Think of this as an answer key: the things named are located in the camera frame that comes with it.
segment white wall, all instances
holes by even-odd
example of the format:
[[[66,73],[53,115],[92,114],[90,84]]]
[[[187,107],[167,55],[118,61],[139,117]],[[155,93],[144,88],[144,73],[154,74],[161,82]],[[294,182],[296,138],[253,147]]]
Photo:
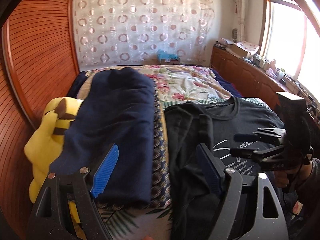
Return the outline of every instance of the white wall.
[[[259,44],[263,18],[263,0],[249,0],[246,18],[247,41]]]
[[[236,28],[235,9],[233,0],[213,0],[215,19],[207,34],[207,45],[205,49],[205,66],[210,66],[212,46],[219,37],[231,39],[232,29]]]

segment bottle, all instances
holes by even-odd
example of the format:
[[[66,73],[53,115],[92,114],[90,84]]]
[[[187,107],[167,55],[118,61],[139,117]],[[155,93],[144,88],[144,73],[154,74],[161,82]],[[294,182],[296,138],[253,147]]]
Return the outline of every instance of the bottle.
[[[265,64],[265,59],[264,59],[264,57],[261,57],[261,59],[260,59],[260,68],[261,69],[264,69],[264,64]]]
[[[283,78],[283,76],[284,76],[284,69],[281,68],[279,70],[279,73],[278,73],[278,76],[277,76],[277,80],[280,81]]]
[[[268,60],[266,59],[264,65],[263,65],[263,70],[264,70],[264,71],[267,71],[269,68],[270,68],[270,61],[268,61]]]

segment window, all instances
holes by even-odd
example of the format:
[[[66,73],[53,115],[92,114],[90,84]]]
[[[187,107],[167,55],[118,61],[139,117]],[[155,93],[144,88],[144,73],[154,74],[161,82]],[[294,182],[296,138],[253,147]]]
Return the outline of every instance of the window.
[[[320,101],[320,37],[293,0],[265,0],[260,54]]]

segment bed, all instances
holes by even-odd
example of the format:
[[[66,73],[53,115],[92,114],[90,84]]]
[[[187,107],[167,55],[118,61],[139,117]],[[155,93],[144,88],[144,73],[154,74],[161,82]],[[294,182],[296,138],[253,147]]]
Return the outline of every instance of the bed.
[[[99,68],[81,72],[74,81],[68,96],[84,100],[89,92],[95,74],[110,69],[127,66]],[[191,101],[196,104],[210,104],[228,100],[230,96],[264,106],[272,111],[259,98],[242,98],[230,83],[225,81],[216,70],[193,65],[145,65],[130,66],[139,73],[153,79],[160,99],[161,109]],[[172,206],[148,209],[123,209],[97,204],[100,215],[114,239],[140,240],[146,235],[157,240],[170,239],[172,227]]]

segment metal screw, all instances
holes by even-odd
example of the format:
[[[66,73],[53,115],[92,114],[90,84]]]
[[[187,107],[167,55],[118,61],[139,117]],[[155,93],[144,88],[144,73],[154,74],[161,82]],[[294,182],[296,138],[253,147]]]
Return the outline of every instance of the metal screw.
[[[54,172],[49,173],[48,179],[53,179],[56,176]]]
[[[79,171],[80,171],[80,173],[85,174],[89,171],[89,169],[87,167],[83,167]]]
[[[235,173],[235,169],[234,168],[226,168],[226,172],[229,174]]]
[[[259,172],[258,176],[259,176],[260,179],[266,179],[267,178],[267,175],[265,173],[263,173],[263,172]]]

